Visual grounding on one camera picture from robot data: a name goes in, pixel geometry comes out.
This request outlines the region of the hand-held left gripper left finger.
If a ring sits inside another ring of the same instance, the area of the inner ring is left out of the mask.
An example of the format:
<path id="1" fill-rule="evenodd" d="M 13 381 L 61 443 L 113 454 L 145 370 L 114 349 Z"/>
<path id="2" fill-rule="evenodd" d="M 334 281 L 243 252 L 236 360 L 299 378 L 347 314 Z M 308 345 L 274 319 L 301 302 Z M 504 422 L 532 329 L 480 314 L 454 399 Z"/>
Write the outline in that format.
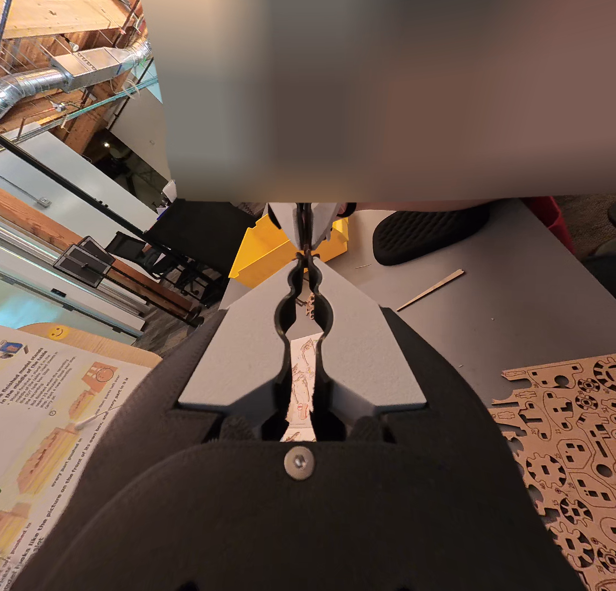
<path id="1" fill-rule="evenodd" d="M 178 399 L 183 409 L 244 417 L 258 431 L 277 410 L 275 385 L 290 367 L 304 266 L 294 259 L 232 303 Z"/>

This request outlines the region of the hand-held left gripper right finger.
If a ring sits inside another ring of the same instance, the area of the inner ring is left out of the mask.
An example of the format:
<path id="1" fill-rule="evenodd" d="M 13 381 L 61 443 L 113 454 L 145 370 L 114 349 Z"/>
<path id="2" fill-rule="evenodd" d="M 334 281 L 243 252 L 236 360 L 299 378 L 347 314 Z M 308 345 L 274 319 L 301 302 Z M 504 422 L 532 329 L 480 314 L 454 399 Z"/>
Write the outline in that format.
<path id="1" fill-rule="evenodd" d="M 422 409 L 427 400 L 387 315 L 316 256 L 308 257 L 315 350 L 311 421 L 316 441 L 344 441 L 363 417 Z"/>

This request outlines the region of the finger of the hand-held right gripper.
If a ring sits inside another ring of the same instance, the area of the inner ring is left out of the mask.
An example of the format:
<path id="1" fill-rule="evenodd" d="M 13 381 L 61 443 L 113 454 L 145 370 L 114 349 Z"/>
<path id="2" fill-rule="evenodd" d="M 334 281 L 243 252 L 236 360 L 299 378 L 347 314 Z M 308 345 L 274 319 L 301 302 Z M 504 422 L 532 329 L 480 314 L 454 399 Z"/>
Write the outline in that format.
<path id="1" fill-rule="evenodd" d="M 296 248 L 303 248 L 303 218 L 299 204 L 269 204 L 269 217 Z"/>
<path id="2" fill-rule="evenodd" d="M 310 248 L 318 248 L 330 239 L 335 220 L 336 204 L 311 204 Z"/>

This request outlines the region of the wooden cutout parts sheet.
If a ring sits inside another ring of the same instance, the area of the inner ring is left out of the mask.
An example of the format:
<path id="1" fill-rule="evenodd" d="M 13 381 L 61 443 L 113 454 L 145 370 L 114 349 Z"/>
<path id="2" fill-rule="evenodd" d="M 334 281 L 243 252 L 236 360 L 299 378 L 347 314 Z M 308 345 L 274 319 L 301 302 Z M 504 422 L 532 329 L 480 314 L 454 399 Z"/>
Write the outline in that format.
<path id="1" fill-rule="evenodd" d="M 615 356 L 507 370 L 489 412 L 552 539 L 589 590 L 615 590 Z"/>

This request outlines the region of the yellow plastic bin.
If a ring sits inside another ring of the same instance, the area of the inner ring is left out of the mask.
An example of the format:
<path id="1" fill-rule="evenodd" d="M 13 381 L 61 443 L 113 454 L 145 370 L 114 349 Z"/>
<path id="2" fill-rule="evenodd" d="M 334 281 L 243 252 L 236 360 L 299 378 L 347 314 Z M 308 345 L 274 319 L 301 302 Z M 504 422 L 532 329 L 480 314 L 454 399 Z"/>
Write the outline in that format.
<path id="1" fill-rule="evenodd" d="M 327 262 L 347 251 L 348 240 L 348 219 L 338 219 L 333 223 L 330 239 L 320 244 L 317 254 Z M 276 228 L 268 216 L 263 216 L 246 230 L 229 278 L 249 288 L 257 287 L 294 261 L 296 253 L 297 248 L 284 231 Z"/>

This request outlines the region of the printed instruction booklet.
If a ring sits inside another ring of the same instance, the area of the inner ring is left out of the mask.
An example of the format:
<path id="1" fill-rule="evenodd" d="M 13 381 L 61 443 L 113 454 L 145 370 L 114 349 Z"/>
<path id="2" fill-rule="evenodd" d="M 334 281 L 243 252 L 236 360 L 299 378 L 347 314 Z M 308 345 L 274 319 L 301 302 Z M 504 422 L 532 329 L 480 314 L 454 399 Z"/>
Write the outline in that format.
<path id="1" fill-rule="evenodd" d="M 286 416 L 288 423 L 282 442 L 316 441 L 312 426 L 313 391 L 315 386 L 316 350 L 322 334 L 317 333 L 292 340 L 291 395 Z"/>

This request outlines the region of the black oval mesh pad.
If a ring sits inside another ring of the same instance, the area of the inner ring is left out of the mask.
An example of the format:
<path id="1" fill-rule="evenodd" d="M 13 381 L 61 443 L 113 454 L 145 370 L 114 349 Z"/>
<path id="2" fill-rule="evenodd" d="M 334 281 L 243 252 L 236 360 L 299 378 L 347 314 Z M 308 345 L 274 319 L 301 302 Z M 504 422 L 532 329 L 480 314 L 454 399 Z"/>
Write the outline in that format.
<path id="1" fill-rule="evenodd" d="M 456 211 L 397 211 L 374 230 L 374 258 L 385 266 L 407 263 L 472 236 L 489 215 L 487 204 Z"/>

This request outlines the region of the black partition panel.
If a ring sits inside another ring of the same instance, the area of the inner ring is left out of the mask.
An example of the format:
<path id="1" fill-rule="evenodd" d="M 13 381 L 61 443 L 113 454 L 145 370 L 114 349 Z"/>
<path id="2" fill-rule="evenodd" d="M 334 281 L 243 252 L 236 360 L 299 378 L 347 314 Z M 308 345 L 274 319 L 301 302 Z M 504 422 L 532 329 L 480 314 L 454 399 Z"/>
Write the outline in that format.
<path id="1" fill-rule="evenodd" d="M 178 198 L 144 236 L 228 277 L 246 230 L 257 220 L 229 202 Z"/>

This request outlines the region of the long thin wooden strip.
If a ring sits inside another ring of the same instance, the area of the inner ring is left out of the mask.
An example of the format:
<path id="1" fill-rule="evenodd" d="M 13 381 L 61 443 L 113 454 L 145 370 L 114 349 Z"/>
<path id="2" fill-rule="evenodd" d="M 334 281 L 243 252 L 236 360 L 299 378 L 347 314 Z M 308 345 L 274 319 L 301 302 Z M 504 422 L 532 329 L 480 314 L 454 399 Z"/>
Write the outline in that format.
<path id="1" fill-rule="evenodd" d="M 454 271 L 453 273 L 451 273 L 450 275 L 446 276 L 445 278 L 443 278 L 442 280 L 440 280 L 436 284 L 434 284 L 431 287 L 429 287 L 427 290 L 421 292 L 420 294 L 416 295 L 411 300 L 405 302 L 403 305 L 401 305 L 399 308 L 396 309 L 396 312 L 401 312 L 402 310 L 405 310 L 406 308 L 408 308 L 409 306 L 411 306 L 415 302 L 420 301 L 421 299 L 423 299 L 426 296 L 436 292 L 440 288 L 446 286 L 447 284 L 449 284 L 453 280 L 456 280 L 456 279 L 458 279 L 459 277 L 461 277 L 461 276 L 463 276 L 465 274 L 466 274 L 466 272 L 463 269 L 458 269 L 458 270 Z"/>

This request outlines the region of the white folding stand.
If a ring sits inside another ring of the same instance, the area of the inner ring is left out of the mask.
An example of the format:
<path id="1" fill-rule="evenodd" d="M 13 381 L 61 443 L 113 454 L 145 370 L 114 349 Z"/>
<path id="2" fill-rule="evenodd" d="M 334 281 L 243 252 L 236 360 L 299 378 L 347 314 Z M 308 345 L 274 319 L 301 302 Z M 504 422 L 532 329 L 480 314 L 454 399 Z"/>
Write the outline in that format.
<path id="1" fill-rule="evenodd" d="M 94 415 L 91 415 L 90 417 L 84 420 L 77 422 L 74 426 L 75 431 L 83 430 L 86 426 L 90 425 L 91 423 L 94 423 L 99 418 L 101 418 L 102 421 L 104 421 L 112 412 L 119 410 L 122 406 L 123 404 L 113 405 L 112 407 L 108 409 L 102 410 Z"/>

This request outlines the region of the red plastic object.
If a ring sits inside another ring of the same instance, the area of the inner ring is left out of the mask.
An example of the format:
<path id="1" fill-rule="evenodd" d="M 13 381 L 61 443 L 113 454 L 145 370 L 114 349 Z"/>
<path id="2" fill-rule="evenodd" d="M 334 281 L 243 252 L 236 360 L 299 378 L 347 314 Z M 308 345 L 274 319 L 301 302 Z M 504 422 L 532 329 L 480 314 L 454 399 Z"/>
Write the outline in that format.
<path id="1" fill-rule="evenodd" d="M 541 223 L 572 253 L 575 254 L 572 237 L 563 213 L 553 196 L 522 198 L 522 202 Z"/>

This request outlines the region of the printed instruction poster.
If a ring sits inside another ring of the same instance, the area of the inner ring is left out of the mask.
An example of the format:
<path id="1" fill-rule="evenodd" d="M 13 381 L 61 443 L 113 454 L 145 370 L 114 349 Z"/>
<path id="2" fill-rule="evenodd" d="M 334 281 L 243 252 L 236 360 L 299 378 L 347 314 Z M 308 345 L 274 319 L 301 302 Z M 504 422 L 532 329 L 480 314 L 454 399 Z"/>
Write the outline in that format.
<path id="1" fill-rule="evenodd" d="M 151 369 L 1 327 L 1 590 L 66 509 L 112 412 Z"/>

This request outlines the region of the silver ventilation duct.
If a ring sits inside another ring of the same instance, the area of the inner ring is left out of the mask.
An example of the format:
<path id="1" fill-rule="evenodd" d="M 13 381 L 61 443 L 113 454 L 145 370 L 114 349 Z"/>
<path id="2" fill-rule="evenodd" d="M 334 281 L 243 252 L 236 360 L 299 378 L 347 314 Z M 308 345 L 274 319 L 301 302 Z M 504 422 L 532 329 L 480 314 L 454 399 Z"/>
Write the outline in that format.
<path id="1" fill-rule="evenodd" d="M 150 41 L 137 38 L 127 48 L 93 48 L 50 59 L 41 68 L 1 78 L 1 117 L 22 99 L 52 89 L 72 92 L 115 79 L 152 55 Z"/>

